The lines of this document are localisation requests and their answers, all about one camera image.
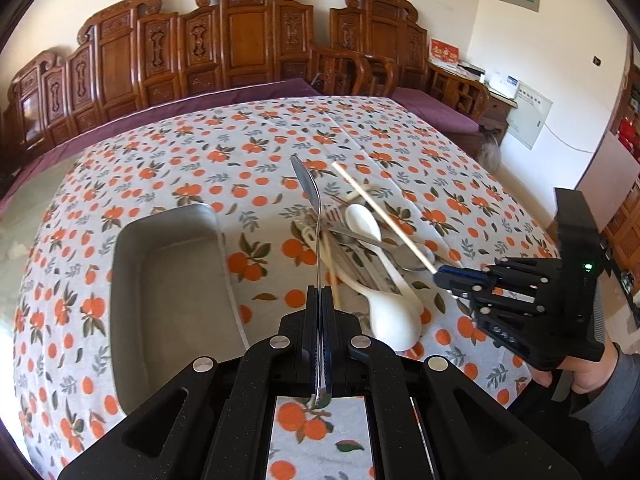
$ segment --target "rectangular container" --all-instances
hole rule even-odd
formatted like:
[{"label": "rectangular container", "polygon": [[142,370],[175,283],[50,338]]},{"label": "rectangular container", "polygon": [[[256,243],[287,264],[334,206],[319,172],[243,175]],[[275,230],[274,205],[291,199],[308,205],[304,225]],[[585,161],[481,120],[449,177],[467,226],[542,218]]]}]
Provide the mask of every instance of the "rectangular container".
[{"label": "rectangular container", "polygon": [[190,361],[244,354],[216,215],[187,205],[128,224],[114,251],[111,360],[118,402],[135,410]]}]

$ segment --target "orange print tablecloth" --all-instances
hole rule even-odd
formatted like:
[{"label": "orange print tablecloth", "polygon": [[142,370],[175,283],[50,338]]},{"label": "orange print tablecloth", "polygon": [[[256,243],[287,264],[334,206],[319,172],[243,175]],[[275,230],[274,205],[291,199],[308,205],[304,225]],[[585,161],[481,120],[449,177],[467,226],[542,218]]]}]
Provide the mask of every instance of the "orange print tablecloth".
[{"label": "orange print tablecloth", "polygon": [[[46,212],[15,314],[15,384],[31,459],[55,478],[124,417],[110,361],[109,296],[116,238],[129,222],[194,202],[225,234],[234,294],[249,342],[277,332],[305,303],[316,258],[292,222],[309,207],[289,156],[306,161],[324,193],[348,185],[330,162],[368,178],[415,242],[480,267],[501,256],[556,255],[518,203],[457,146],[388,99],[289,98],[204,110],[143,126],[87,149]],[[474,329],[464,304],[428,273],[408,276],[424,300],[420,342],[406,355],[442,354],[508,405],[529,375]],[[342,306],[367,331],[367,303],[341,286]],[[370,474],[361,399],[311,406],[279,399],[269,478],[354,480]]]}]

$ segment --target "floor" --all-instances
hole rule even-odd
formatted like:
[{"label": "floor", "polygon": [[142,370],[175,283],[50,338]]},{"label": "floor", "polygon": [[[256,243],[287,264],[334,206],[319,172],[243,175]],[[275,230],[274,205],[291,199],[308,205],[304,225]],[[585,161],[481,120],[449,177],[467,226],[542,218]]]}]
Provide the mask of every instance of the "floor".
[{"label": "floor", "polygon": [[29,248],[44,211],[76,157],[69,158],[27,182],[13,196],[0,218],[0,418],[26,453],[14,394],[14,313]]},{"label": "floor", "polygon": [[[22,186],[0,218],[0,418],[23,450],[19,407],[13,389],[14,311],[29,247],[45,209],[74,161],[75,157],[60,162]],[[515,197],[520,200],[517,191]],[[611,277],[603,274],[600,285],[609,335],[623,351],[640,352],[640,330],[618,280],[613,274]]]}]

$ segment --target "metal screw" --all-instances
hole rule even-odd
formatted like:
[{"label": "metal screw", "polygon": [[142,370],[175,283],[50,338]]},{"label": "metal screw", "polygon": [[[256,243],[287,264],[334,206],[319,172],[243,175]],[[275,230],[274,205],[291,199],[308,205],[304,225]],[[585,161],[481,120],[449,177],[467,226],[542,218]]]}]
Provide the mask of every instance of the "metal screw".
[{"label": "metal screw", "polygon": [[198,357],[193,362],[193,369],[197,372],[208,372],[213,368],[213,359],[210,357]]},{"label": "metal screw", "polygon": [[285,335],[275,335],[271,339],[269,339],[269,344],[271,348],[286,348],[289,346],[289,338]]},{"label": "metal screw", "polygon": [[436,355],[427,361],[429,368],[434,372],[443,372],[449,366],[449,362],[444,358]]},{"label": "metal screw", "polygon": [[365,335],[355,335],[351,338],[351,344],[356,348],[366,348],[371,345],[371,339]]}]

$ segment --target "plastic ladle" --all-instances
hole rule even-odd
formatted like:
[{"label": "plastic ladle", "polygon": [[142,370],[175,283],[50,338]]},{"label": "plastic ladle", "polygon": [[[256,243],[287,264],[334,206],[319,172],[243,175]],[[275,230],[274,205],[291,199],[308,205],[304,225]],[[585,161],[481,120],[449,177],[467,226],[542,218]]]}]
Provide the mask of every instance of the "plastic ladle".
[{"label": "plastic ladle", "polygon": [[[302,237],[313,250],[316,246],[316,234],[313,229],[303,229]],[[322,244],[319,250],[320,259],[327,265],[327,256],[322,250]],[[369,301],[371,331],[376,339],[391,346],[395,352],[408,350],[418,342],[422,330],[420,316],[415,313],[414,306],[407,298],[361,285],[338,266],[335,266],[335,272],[345,285]]]},{"label": "plastic ladle", "polygon": [[[369,211],[366,207],[361,204],[351,204],[344,212],[344,219],[347,222],[349,229],[352,231],[369,236],[374,240],[381,241],[382,233],[380,232],[380,226],[376,219],[372,215],[371,211]],[[371,244],[367,244],[361,242],[367,249],[376,253],[376,256],[380,259],[383,267],[385,267],[386,272],[389,273],[391,280],[396,284],[396,287],[400,291],[407,300],[413,306],[415,312],[420,316],[422,311],[424,310],[424,306],[422,302],[416,296],[413,289],[409,286],[409,284],[404,280],[400,272],[396,269],[391,260],[386,256],[385,251],[380,247],[376,247]]]}]

